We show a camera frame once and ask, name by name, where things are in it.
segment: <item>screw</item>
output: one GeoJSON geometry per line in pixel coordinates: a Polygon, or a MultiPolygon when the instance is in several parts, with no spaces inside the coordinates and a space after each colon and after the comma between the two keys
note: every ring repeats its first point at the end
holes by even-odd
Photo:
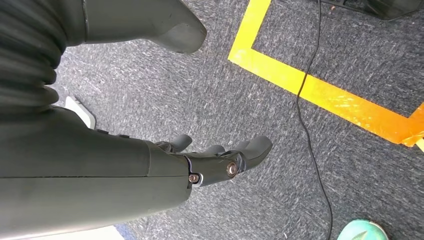
{"type": "Polygon", "coordinates": [[[237,174],[237,165],[235,162],[230,162],[228,166],[226,166],[226,173],[230,178],[233,178],[237,174]]]}
{"type": "Polygon", "coordinates": [[[190,174],[190,176],[188,176],[188,181],[195,184],[199,181],[199,176],[197,174],[190,174]]]}

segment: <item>teal shoe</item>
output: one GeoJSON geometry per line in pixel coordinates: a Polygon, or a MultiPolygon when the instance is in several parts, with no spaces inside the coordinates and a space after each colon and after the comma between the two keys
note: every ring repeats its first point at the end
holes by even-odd
{"type": "Polygon", "coordinates": [[[375,222],[357,219],[349,222],[337,240],[389,240],[383,228],[375,222]]]}

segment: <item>wire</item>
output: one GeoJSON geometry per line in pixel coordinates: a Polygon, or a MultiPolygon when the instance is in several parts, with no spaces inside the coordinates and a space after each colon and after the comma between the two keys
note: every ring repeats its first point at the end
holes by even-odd
{"type": "Polygon", "coordinates": [[[311,68],[312,62],[315,59],[315,56],[317,55],[318,52],[318,48],[320,47],[320,35],[321,35],[321,0],[318,0],[318,32],[316,34],[316,42],[315,42],[315,50],[313,51],[312,57],[309,60],[309,63],[307,65],[304,77],[303,77],[303,81],[302,81],[302,85],[300,86],[299,92],[297,93],[296,96],[296,108],[297,108],[297,116],[299,117],[299,122],[302,125],[303,129],[305,130],[306,133],[306,137],[307,137],[307,146],[309,149],[309,153],[310,156],[312,158],[312,163],[313,166],[315,168],[315,172],[316,172],[316,177],[319,183],[319,187],[321,189],[322,195],[324,196],[324,199],[327,203],[328,206],[328,230],[327,230],[327,240],[330,240],[331,238],[331,233],[332,233],[332,228],[333,228],[333,210],[331,208],[331,204],[329,201],[329,198],[327,197],[326,191],[324,189],[324,185],[323,182],[321,181],[321,176],[320,176],[320,170],[318,169],[318,165],[317,165],[317,160],[315,159],[314,156],[314,151],[312,150],[312,144],[311,144],[311,136],[309,135],[309,131],[304,123],[304,121],[302,120],[302,114],[301,114],[301,108],[299,106],[299,99],[301,96],[301,92],[304,88],[305,82],[306,82],[306,78],[308,76],[309,70],[311,68]]]}

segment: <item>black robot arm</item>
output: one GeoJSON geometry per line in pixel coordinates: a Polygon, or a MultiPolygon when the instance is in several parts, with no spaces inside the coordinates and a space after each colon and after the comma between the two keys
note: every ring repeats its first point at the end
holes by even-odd
{"type": "Polygon", "coordinates": [[[262,162],[266,137],[181,153],[186,135],[157,143],[114,136],[52,105],[58,95],[46,85],[67,46],[145,38],[192,53],[205,37],[179,0],[0,0],[0,239],[151,215],[262,162]]]}

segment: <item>yellow tape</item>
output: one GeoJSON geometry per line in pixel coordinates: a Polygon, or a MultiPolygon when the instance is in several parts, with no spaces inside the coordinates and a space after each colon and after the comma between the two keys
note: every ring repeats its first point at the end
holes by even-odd
{"type": "MultiPolygon", "coordinates": [[[[228,60],[296,94],[305,73],[252,49],[270,3],[250,0],[228,60]]],[[[424,102],[407,118],[312,75],[300,96],[395,144],[412,147],[424,137],[424,102]]]]}

